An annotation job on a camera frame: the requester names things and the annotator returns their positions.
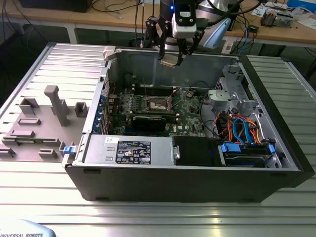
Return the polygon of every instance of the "red cable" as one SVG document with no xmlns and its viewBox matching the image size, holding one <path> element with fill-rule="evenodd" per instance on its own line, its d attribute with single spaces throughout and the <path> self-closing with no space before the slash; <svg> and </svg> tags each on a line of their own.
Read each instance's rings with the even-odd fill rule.
<svg viewBox="0 0 316 237">
<path fill-rule="evenodd" d="M 115 92 L 115 88 L 117 87 L 116 83 L 114 82 L 114 90 L 113 90 L 113 93 L 112 95 L 114 95 L 114 92 Z"/>
</svg>

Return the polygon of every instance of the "blue connector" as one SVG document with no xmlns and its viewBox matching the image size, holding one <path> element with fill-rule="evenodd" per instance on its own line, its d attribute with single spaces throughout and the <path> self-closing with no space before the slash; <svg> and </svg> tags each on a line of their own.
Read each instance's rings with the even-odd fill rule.
<svg viewBox="0 0 316 237">
<path fill-rule="evenodd" d="M 76 152 L 76 146 L 64 147 L 63 153 L 73 155 Z"/>
<path fill-rule="evenodd" d="M 99 130 L 99 129 L 98 129 L 98 127 L 97 127 L 97 126 L 93 126 L 93 127 L 92 127 L 92 132 L 93 132 L 93 133 L 98 132 L 98 130 Z"/>
<path fill-rule="evenodd" d="M 269 147 L 271 154 L 274 154 L 276 152 L 276 149 L 273 145 L 269 145 L 268 147 Z"/>
<path fill-rule="evenodd" d="M 104 95 L 101 95 L 100 96 L 100 103 L 104 103 L 105 102 L 105 96 Z"/>
<path fill-rule="evenodd" d="M 241 152 L 239 144 L 235 143 L 224 143 L 221 145 L 222 152 Z"/>
<path fill-rule="evenodd" d="M 101 106 L 98 106 L 97 112 L 101 113 L 103 111 L 103 108 Z"/>
</svg>

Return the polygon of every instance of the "black cable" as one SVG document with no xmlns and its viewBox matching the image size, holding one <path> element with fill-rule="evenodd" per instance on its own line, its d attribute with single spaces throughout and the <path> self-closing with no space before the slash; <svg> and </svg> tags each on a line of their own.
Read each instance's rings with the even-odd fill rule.
<svg viewBox="0 0 316 237">
<path fill-rule="evenodd" d="M 229 14 L 235 9 L 236 6 L 238 6 L 239 4 L 241 4 L 243 2 L 243 0 L 239 0 L 237 1 L 232 7 L 230 7 L 228 9 L 228 11 L 224 12 L 223 15 L 218 18 L 216 21 L 213 21 L 213 22 L 209 22 L 207 26 L 214 26 L 216 25 L 217 23 L 221 22 L 223 19 L 225 19 L 227 16 L 229 16 Z"/>
<path fill-rule="evenodd" d="M 14 86 L 17 86 L 12 80 L 11 80 L 11 77 L 10 77 L 10 74 L 9 74 L 9 71 L 8 71 L 8 67 L 7 67 L 7 64 L 6 64 L 6 55 L 7 55 L 7 52 L 6 52 L 6 37 L 5 37 L 5 24 L 4 24 L 4 12 L 5 12 L 5 7 L 6 7 L 6 0 L 3 1 L 3 5 L 2 5 L 2 30 L 3 30 L 3 48 L 4 48 L 4 70 L 5 70 L 5 73 L 6 73 L 6 76 L 8 77 L 10 83 Z"/>
<path fill-rule="evenodd" d="M 237 6 L 237 5 L 235 6 L 235 4 L 234 4 L 228 11 L 222 11 L 222 10 L 218 9 L 210 0 L 207 0 L 207 1 L 208 1 L 208 3 L 211 5 L 211 7 L 212 7 L 214 10 L 216 10 L 216 11 L 222 13 L 222 14 L 225 14 L 225 13 L 229 12 L 230 9 L 233 10 L 233 9 Z M 256 9 L 258 6 L 260 6 L 261 3 L 262 3 L 262 0 L 260 0 L 255 6 L 249 8 L 249 9 L 247 9 L 247 10 L 245 10 L 245 11 L 232 12 L 232 13 L 229 12 L 229 15 L 230 15 L 230 16 L 235 16 L 235 15 L 240 15 L 240 14 L 244 14 L 244 13 L 253 11 L 253 10 Z"/>
<path fill-rule="evenodd" d="M 36 27 L 29 21 L 28 18 L 26 18 L 26 16 L 21 12 L 21 10 L 18 8 L 18 6 L 16 5 L 15 0 L 13 0 L 13 3 L 15 5 L 15 8 L 21 13 L 21 15 L 24 17 L 25 20 L 27 20 L 27 22 L 34 28 L 34 30 L 36 30 L 36 32 L 43 38 L 43 40 L 48 43 L 48 41 L 45 39 L 45 37 L 36 29 Z"/>
<path fill-rule="evenodd" d="M 253 45 L 255 44 L 255 38 L 257 37 L 257 33 L 252 33 L 252 36 L 253 36 L 252 45 L 251 45 L 251 47 L 250 47 L 250 49 L 249 49 L 248 54 L 250 54 L 250 52 L 251 52 L 251 50 L 252 50 L 252 47 L 253 47 Z"/>
<path fill-rule="evenodd" d="M 128 8 L 131 8 L 131 7 L 134 7 L 134 6 L 138 6 L 139 4 L 141 4 L 141 2 L 140 3 L 138 3 L 138 4 L 135 4 L 135 5 L 132 5 L 132 6 L 127 6 L 127 7 L 124 7 L 124 8 L 121 8 L 121 9 L 117 9 L 117 10 L 113 10 L 113 11 L 104 11 L 104 10 L 100 10 L 100 9 L 97 9 L 97 8 L 95 8 L 94 7 L 94 5 L 98 2 L 99 0 L 96 0 L 92 5 L 91 5 L 91 7 L 94 9 L 94 10 L 96 10 L 96 11 L 100 11 L 100 12 L 115 12 L 115 11 L 122 11 L 122 10 L 125 10 L 125 9 L 128 9 Z"/>
<path fill-rule="evenodd" d="M 136 5 L 136 12 L 135 12 L 135 47 L 137 48 L 137 14 L 138 14 L 138 6 Z"/>
<path fill-rule="evenodd" d="M 143 3 L 143 13 L 142 13 L 142 43 L 143 43 L 143 47 L 144 47 L 144 44 L 145 44 L 145 36 L 144 36 L 144 9 L 145 9 L 145 6 L 144 6 L 144 3 Z"/>
<path fill-rule="evenodd" d="M 310 55 L 310 56 L 312 56 L 313 58 L 316 58 L 316 56 L 314 56 L 314 55 L 312 55 L 309 51 L 308 51 L 308 49 L 309 48 L 304 48 L 305 50 L 306 50 L 306 52 L 308 52 L 308 54 Z"/>
<path fill-rule="evenodd" d="M 306 77 L 307 80 L 311 78 L 311 76 L 315 73 L 315 68 L 316 68 L 316 58 L 314 59 L 314 61 L 312 62 L 312 64 L 310 65 L 307 73 L 306 73 Z"/>
<path fill-rule="evenodd" d="M 127 1 L 128 1 L 128 0 L 125 0 L 125 1 L 124 1 L 124 2 L 122 2 L 122 3 L 114 3 L 114 4 L 110 4 L 110 5 L 106 6 L 106 8 L 108 8 L 108 7 L 110 7 L 110 6 L 122 5 L 122 4 L 126 3 Z"/>
<path fill-rule="evenodd" d="M 243 14 L 243 19 L 244 19 L 244 25 L 245 25 L 245 27 L 248 29 L 249 26 L 250 26 L 250 24 L 249 24 L 249 21 L 248 21 L 248 19 L 245 17 L 244 14 Z M 243 36 L 240 38 L 240 40 L 239 40 L 237 46 L 234 45 L 234 48 L 232 49 L 232 53 L 233 53 L 236 49 L 237 49 L 237 53 L 238 53 L 238 50 L 241 49 L 245 44 L 247 44 L 247 42 L 244 41 L 243 45 L 239 48 L 239 45 L 240 45 L 242 39 L 246 36 L 246 30 L 243 29 L 243 28 L 241 28 L 241 30 L 244 32 L 244 34 L 243 34 Z"/>
<path fill-rule="evenodd" d="M 155 0 L 153 0 L 153 14 L 152 14 L 152 16 L 154 16 L 155 15 Z"/>
<path fill-rule="evenodd" d="M 203 100 L 202 100 L 202 105 L 201 105 L 201 108 L 200 108 L 200 110 L 199 110 L 199 119 L 201 120 L 201 123 L 204 125 L 204 127 L 207 129 L 207 130 L 209 130 L 212 134 L 213 134 L 213 136 L 214 137 L 217 137 L 217 138 L 219 138 L 219 139 L 221 139 L 222 140 L 222 138 L 220 138 L 212 129 L 210 129 L 205 123 L 206 122 L 208 122 L 208 121 L 203 121 L 203 119 L 202 119 L 202 107 L 203 107 L 203 103 L 204 103 L 204 101 L 205 101 L 205 99 L 206 99 L 206 97 L 207 97 L 207 94 L 203 97 Z"/>
<path fill-rule="evenodd" d="M 315 51 L 312 51 L 310 48 L 306 48 L 306 49 L 310 50 L 310 51 L 313 52 L 313 53 L 316 53 Z"/>
<path fill-rule="evenodd" d="M 3 48 L 4 48 L 4 56 L 6 55 L 6 45 L 5 45 L 5 30 L 4 30 L 4 6 L 5 6 L 5 0 L 3 1 L 2 4 L 2 30 L 3 30 Z M 6 71 L 6 59 L 4 59 L 4 70 Z M 4 86 L 3 86 L 3 92 L 2 92 L 2 99 L 4 99 L 4 93 L 5 93 L 5 86 L 6 86 L 6 79 L 4 79 Z"/>
<path fill-rule="evenodd" d="M 20 34 L 19 31 L 16 30 L 16 28 L 14 27 L 14 25 L 13 25 L 12 22 L 10 21 L 10 18 L 9 18 L 9 16 L 8 16 L 8 13 L 6 12 L 6 8 L 5 8 L 5 7 L 4 7 L 4 12 L 5 12 L 5 16 L 6 16 L 7 20 L 8 20 L 8 23 L 9 23 L 9 25 L 11 26 L 10 29 L 20 37 L 21 44 L 24 45 L 24 46 L 28 46 L 30 49 L 33 49 L 33 50 L 36 51 L 37 53 L 41 53 L 41 51 L 38 50 L 37 48 L 35 48 L 34 46 L 29 45 L 29 44 L 26 45 L 26 44 L 23 42 L 23 36 L 24 36 L 24 35 L 23 35 L 23 34 Z"/>
<path fill-rule="evenodd" d="M 210 88 L 209 85 L 208 85 L 205 81 L 203 81 L 203 80 L 195 80 L 195 81 L 193 81 L 193 82 L 191 83 L 191 85 L 189 86 L 189 89 L 192 89 L 192 86 L 193 86 L 195 83 L 197 83 L 197 82 L 202 82 L 204 85 L 207 86 L 207 88 Z"/>
</svg>

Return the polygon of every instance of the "table leg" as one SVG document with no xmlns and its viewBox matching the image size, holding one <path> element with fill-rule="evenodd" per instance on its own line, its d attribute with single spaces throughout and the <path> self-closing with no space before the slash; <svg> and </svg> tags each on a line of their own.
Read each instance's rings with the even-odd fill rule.
<svg viewBox="0 0 316 237">
<path fill-rule="evenodd" d="M 226 37 L 225 43 L 222 49 L 222 53 L 224 54 L 230 54 L 232 47 L 234 45 L 234 42 L 237 40 L 237 37 Z"/>
<path fill-rule="evenodd" d="M 70 43 L 79 43 L 78 35 L 74 26 L 67 26 Z"/>
</svg>

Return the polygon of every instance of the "yellow cable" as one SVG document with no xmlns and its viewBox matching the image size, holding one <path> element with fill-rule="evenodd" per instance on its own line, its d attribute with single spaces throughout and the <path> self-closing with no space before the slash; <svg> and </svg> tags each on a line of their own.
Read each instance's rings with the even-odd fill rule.
<svg viewBox="0 0 316 237">
<path fill-rule="evenodd" d="M 259 129 L 257 129 L 257 139 L 258 139 L 258 142 L 261 144 L 261 141 L 260 141 L 260 138 L 259 138 Z"/>
</svg>

